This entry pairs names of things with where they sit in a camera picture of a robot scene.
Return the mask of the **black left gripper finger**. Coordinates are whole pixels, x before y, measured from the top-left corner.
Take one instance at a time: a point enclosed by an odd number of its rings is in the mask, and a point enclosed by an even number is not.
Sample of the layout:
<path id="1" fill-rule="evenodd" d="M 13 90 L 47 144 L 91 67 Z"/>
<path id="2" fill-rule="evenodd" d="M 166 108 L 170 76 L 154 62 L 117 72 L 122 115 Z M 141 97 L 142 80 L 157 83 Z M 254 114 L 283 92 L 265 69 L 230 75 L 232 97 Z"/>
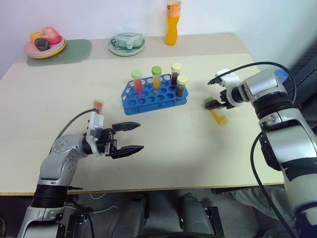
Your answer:
<path id="1" fill-rule="evenodd" d="M 118 131 L 130 131 L 133 130 L 137 127 L 141 126 L 140 123 L 137 122 L 121 122 L 121 123 L 116 123 L 112 125 L 112 131 L 113 132 L 118 132 Z"/>
<path id="2" fill-rule="evenodd" d="M 138 153 L 143 148 L 144 146 L 138 146 L 138 145 L 124 146 L 120 149 L 112 147 L 108 155 L 112 157 L 113 159 L 119 159 L 119 158 L 128 157 L 130 155 Z"/>

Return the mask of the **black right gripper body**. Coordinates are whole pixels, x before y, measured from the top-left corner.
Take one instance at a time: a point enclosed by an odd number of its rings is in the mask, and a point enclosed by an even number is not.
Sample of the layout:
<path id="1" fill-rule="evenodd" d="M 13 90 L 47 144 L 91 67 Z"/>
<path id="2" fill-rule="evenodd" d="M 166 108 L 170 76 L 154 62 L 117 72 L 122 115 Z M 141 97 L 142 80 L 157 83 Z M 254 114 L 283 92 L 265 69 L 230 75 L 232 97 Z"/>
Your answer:
<path id="1" fill-rule="evenodd" d="M 229 97 L 232 98 L 232 92 L 233 92 L 232 90 L 227 91 L 226 89 L 220 92 L 220 99 L 223 102 L 222 106 L 226 109 L 232 109 L 235 107 L 235 105 L 231 104 L 228 99 Z"/>

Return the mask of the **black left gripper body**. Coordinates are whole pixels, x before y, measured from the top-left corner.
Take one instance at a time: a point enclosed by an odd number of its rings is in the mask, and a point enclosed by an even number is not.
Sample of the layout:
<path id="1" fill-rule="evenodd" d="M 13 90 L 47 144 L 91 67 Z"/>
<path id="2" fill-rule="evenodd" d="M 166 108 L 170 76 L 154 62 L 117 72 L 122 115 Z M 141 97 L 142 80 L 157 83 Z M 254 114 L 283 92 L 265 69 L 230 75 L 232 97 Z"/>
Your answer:
<path id="1" fill-rule="evenodd" d="M 101 131 L 97 140 L 97 149 L 99 153 L 104 154 L 106 157 L 115 158 L 117 151 L 117 142 L 114 139 L 116 130 L 114 128 L 106 128 Z"/>

